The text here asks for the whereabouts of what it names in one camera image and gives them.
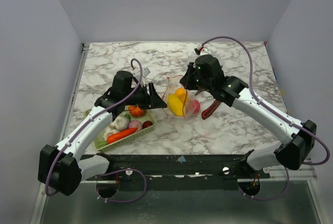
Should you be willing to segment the clear zip top bag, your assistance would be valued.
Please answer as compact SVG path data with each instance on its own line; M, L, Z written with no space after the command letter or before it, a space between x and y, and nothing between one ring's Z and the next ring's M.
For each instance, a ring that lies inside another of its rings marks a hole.
M168 100L169 95L174 94L175 91L178 88L183 88L184 89L184 87L180 84L180 79L181 78L182 78L181 75L167 76L166 89L165 89L164 94L162 96L162 99L166 104L167 104L167 100ZM193 114L189 114L188 111L187 111L189 102L193 99L197 99L196 96L193 93L191 93L189 90L186 90L186 95L180 97L179 99L183 103L183 113L184 113L183 116L173 115L173 113L170 111L168 105L167 105L167 108L163 109L164 113L166 113L167 115L170 115L170 116L182 117L182 118L190 118L190 117L196 116L196 115L193 115Z

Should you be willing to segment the white garlic bulb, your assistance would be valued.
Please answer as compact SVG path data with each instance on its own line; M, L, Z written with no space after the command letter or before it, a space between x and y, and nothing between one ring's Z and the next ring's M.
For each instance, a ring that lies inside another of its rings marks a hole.
M105 132L103 134L104 141L107 141L108 137L114 134L117 134L119 131L115 128L111 128L110 126L105 128Z

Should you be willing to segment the yellow bell pepper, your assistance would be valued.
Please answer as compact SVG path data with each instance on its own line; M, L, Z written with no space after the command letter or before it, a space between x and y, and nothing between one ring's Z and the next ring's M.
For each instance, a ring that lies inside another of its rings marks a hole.
M174 93L175 96L177 96L178 98L186 95L186 90L183 89L183 88L178 88L175 93Z

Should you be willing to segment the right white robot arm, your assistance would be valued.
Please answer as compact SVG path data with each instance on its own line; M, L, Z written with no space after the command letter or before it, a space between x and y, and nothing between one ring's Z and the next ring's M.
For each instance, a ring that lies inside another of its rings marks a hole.
M302 122L251 94L249 86L235 76L226 76L217 58L202 55L189 63L180 83L188 90L207 91L213 98L256 120L269 130L280 144L249 151L239 165L240 174L251 178L265 167L282 165L297 170L314 147L317 126Z

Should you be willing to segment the yellow mango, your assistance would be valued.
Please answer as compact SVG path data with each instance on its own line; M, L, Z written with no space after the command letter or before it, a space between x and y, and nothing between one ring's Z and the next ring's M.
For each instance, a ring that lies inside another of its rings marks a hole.
M173 115L176 116L183 116L183 103L182 101L175 96L174 94L171 94L168 96L167 105L170 109L170 111L173 113Z

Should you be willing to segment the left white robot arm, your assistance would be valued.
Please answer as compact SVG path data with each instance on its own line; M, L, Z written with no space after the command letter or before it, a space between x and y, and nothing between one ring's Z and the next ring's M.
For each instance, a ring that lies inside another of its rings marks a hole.
M82 180L94 176L109 180L115 175L115 166L105 155L95 155L87 160L81 157L97 135L124 111L125 106L139 106L142 110L167 107L153 83L132 87L133 80L131 72L118 71L112 86L95 101L83 122L55 146L47 144L42 148L37 178L45 184L48 196L52 195L50 188L71 195Z

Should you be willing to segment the white mushroom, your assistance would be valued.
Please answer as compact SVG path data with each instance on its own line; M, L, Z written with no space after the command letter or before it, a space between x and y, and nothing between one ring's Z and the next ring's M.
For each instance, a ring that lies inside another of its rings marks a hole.
M128 125L130 123L130 120L122 115L119 115L110 125L109 127L111 129L115 129L118 131L123 131L128 128Z

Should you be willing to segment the red bell pepper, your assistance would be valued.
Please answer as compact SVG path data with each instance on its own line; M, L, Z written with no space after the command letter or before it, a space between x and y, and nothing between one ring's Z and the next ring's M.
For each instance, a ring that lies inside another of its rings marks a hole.
M187 111L189 114L197 115L200 112L200 102L197 99L191 100Z

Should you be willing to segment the pink purple onion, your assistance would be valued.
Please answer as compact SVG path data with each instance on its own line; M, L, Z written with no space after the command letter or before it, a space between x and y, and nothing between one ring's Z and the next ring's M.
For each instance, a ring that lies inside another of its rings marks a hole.
M137 128L137 131L140 131L143 129L143 125L140 121L133 120L133 121L130 121L128 128Z

